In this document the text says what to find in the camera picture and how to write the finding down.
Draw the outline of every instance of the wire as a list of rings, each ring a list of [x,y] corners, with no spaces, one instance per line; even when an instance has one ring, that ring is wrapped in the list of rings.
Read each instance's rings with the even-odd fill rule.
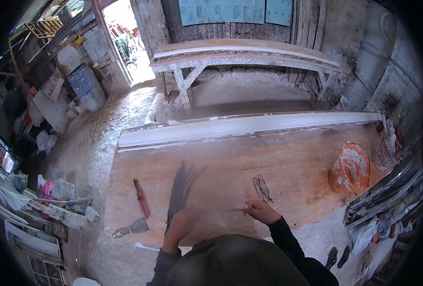
[[[263,200],[266,204],[269,203],[269,201],[273,203],[273,200],[270,198],[270,193],[266,185],[266,181],[264,181],[262,175],[258,175],[257,178],[253,178],[253,184],[261,200]]]

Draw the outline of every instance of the doorway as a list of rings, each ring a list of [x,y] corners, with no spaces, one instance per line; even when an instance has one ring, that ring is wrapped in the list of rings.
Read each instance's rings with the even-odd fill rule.
[[[131,85],[154,79],[130,1],[118,0],[105,7],[102,13]]]

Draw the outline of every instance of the black sleeve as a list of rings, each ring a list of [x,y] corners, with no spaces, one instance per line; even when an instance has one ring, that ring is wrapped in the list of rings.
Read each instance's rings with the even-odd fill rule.
[[[154,277],[151,282],[146,283],[147,286],[164,286],[167,275],[173,266],[181,258],[181,250],[178,249],[178,253],[171,255],[159,250],[159,254],[156,259],[156,266],[154,267]]]
[[[288,256],[311,286],[339,285],[339,282],[337,281],[337,278],[335,278],[334,274],[324,267],[323,264],[314,258],[305,257],[299,242],[294,237],[283,217],[269,225],[269,229],[273,243],[275,243],[283,251],[283,253]]]

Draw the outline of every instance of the blue panel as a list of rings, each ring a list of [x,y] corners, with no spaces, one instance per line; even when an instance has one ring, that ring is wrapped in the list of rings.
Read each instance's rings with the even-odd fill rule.
[[[266,0],[178,0],[183,26],[206,23],[264,24]]]
[[[266,22],[289,26],[292,7],[293,0],[267,0]]]

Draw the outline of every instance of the blue barrel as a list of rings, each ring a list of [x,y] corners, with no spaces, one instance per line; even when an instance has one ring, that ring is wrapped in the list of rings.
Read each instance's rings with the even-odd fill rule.
[[[107,99],[102,86],[88,64],[79,65],[70,73],[68,79],[78,99],[88,110],[94,112],[102,108]]]

